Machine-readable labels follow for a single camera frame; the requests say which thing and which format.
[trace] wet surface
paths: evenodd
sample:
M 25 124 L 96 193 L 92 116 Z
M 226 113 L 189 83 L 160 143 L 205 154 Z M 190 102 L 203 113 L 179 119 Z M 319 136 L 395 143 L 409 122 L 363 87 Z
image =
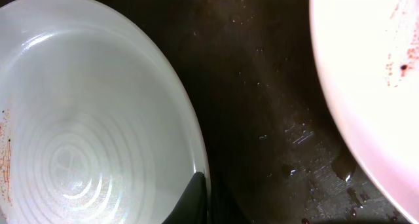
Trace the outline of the wet surface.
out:
M 406 222 L 357 167 L 327 110 L 308 0 L 100 1 L 137 24 L 182 80 L 211 175 L 247 219 L 231 223 Z

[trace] dirty plate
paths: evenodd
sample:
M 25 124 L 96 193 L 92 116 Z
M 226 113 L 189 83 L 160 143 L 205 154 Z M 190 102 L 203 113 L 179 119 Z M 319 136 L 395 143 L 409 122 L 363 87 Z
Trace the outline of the dirty plate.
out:
M 0 9 L 0 206 L 9 223 L 162 223 L 200 129 L 171 65 L 92 0 Z
M 318 75 L 358 163 L 419 222 L 419 0 L 310 0 Z

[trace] red stain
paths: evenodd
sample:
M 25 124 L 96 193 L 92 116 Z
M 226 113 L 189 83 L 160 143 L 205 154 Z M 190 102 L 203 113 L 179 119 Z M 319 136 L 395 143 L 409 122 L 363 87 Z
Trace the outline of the red stain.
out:
M 10 197 L 10 160 L 12 157 L 10 130 L 10 110 L 6 109 L 3 122 L 0 122 L 0 192 L 3 200 L 12 205 Z
M 400 13 L 402 15 L 408 14 L 406 15 L 406 18 L 409 17 L 409 13 L 415 11 L 415 10 L 408 10 L 405 8 L 405 7 L 411 7 L 409 6 L 410 2 L 417 3 L 419 2 L 419 0 L 400 0 L 398 4 L 395 6 L 392 14 L 390 15 L 390 19 L 394 18 L 395 16 L 399 16 Z M 416 17 L 415 27 L 411 33 L 410 46 L 408 47 L 406 51 L 406 56 L 398 56 L 398 57 L 401 57 L 401 59 L 403 60 L 403 62 L 396 63 L 396 65 L 401 66 L 399 70 L 400 72 L 398 74 L 394 74 L 394 72 L 392 71 L 392 68 L 390 67 L 393 65 L 392 54 L 391 53 L 388 54 L 388 63 L 386 64 L 386 68 L 385 68 L 386 70 L 385 80 L 388 86 L 392 85 L 392 79 L 394 77 L 399 76 L 400 77 L 399 80 L 401 80 L 402 78 L 406 77 L 411 70 L 414 69 L 414 66 L 416 64 L 419 64 L 418 63 L 419 61 L 419 36 L 417 34 L 418 32 L 419 32 L 419 17 Z M 395 31 L 395 37 L 394 37 L 395 39 L 398 36 L 397 33 L 398 33 L 398 29 Z

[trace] pink-tinted plate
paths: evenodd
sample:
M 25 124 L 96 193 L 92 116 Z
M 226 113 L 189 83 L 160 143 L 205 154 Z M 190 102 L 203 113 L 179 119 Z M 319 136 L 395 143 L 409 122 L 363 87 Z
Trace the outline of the pink-tinted plate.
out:
M 358 163 L 419 223 L 419 0 L 310 0 L 329 110 Z

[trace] white bowl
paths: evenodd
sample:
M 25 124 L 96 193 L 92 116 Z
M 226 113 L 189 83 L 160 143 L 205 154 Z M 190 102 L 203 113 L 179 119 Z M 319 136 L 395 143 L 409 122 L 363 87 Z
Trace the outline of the white bowl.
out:
M 419 0 L 310 0 L 330 112 L 359 165 L 419 223 Z
M 9 223 L 162 223 L 204 143 L 155 44 L 92 0 L 0 9 L 0 207 Z

